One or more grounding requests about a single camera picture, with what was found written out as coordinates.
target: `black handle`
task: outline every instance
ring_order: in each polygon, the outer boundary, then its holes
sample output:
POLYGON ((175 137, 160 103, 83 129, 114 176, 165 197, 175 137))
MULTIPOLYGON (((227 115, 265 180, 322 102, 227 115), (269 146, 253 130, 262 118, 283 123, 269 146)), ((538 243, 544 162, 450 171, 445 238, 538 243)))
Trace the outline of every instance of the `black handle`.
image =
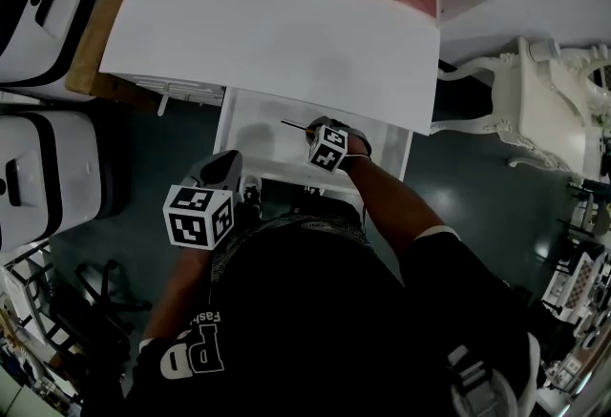
POLYGON ((47 15, 49 14, 49 9, 53 4, 53 0, 42 0, 40 5, 38 6, 38 11, 36 12, 36 16, 34 20, 36 23, 42 27, 45 25, 45 20, 47 20, 47 15))
POLYGON ((7 189, 9 190, 11 205, 20 207, 21 194, 19 193, 19 176, 17 175, 17 161, 15 159, 7 162, 7 189))

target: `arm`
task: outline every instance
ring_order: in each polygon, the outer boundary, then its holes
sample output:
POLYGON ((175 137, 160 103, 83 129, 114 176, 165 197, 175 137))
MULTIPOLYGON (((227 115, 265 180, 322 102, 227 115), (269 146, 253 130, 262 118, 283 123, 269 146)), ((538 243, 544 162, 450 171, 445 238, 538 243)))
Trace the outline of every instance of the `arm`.
POLYGON ((210 251, 182 249, 165 294, 144 329, 145 340, 175 339, 184 330, 189 324, 194 301, 201 292, 211 262, 210 251))
MULTIPOLYGON (((366 154, 367 148, 360 138, 350 136, 348 153, 366 154)), ((421 197, 366 157, 349 157, 345 161, 343 169, 358 188, 376 228, 397 256, 427 229, 444 225, 421 197)))

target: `black t-shirt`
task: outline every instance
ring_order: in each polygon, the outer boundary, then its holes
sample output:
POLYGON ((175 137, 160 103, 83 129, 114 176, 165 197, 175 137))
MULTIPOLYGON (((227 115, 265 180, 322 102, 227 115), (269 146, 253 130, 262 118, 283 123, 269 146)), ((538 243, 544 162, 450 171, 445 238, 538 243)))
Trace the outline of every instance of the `black t-shirt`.
POLYGON ((461 344, 519 397, 528 339, 511 290, 451 233, 413 242, 401 272, 405 286, 332 233, 258 233, 185 332, 142 349, 128 411, 452 414, 446 358, 461 344))

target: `gray floor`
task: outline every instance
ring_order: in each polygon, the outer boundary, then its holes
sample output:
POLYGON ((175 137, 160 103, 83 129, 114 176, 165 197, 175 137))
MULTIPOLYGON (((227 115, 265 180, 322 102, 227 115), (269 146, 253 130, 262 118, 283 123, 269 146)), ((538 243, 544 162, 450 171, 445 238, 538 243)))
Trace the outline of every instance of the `gray floor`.
MULTIPOLYGON (((437 119, 448 115, 444 107, 456 108, 452 99, 438 95, 437 119)), ((75 283, 74 269, 82 262, 101 268, 114 259, 122 270, 118 281, 129 285, 136 299, 158 300, 178 254, 168 243, 161 206, 168 186, 212 152, 219 112, 174 100, 163 117, 105 111, 131 148, 132 197, 120 215, 52 238, 54 263, 69 281, 75 283)), ((535 252, 553 244, 559 231, 556 217, 566 217, 566 178, 525 166, 509 168, 506 159, 514 153, 495 136, 417 136, 406 183, 495 274, 540 295, 551 271, 536 262, 535 252)), ((277 191, 268 198, 275 208, 282 203, 278 196, 277 191)), ((127 318, 136 326, 131 338, 135 356, 146 315, 127 318)))

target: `white table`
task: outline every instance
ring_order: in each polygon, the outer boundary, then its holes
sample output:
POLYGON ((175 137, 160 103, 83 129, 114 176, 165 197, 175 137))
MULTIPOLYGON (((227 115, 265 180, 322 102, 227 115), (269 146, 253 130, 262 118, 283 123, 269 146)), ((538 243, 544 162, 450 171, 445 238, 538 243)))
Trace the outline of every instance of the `white table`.
POLYGON ((427 134, 438 54, 436 23, 392 0, 124 0, 100 70, 170 95, 213 83, 427 134))
POLYGON ((450 81, 492 71, 493 112, 475 120, 435 122, 432 134, 497 133, 503 142, 526 148, 536 157, 511 159, 510 166, 523 163, 599 180, 601 129, 592 124, 577 75, 559 61, 533 61, 523 38, 518 48, 518 54, 480 57, 453 73, 440 74, 439 79, 450 81))

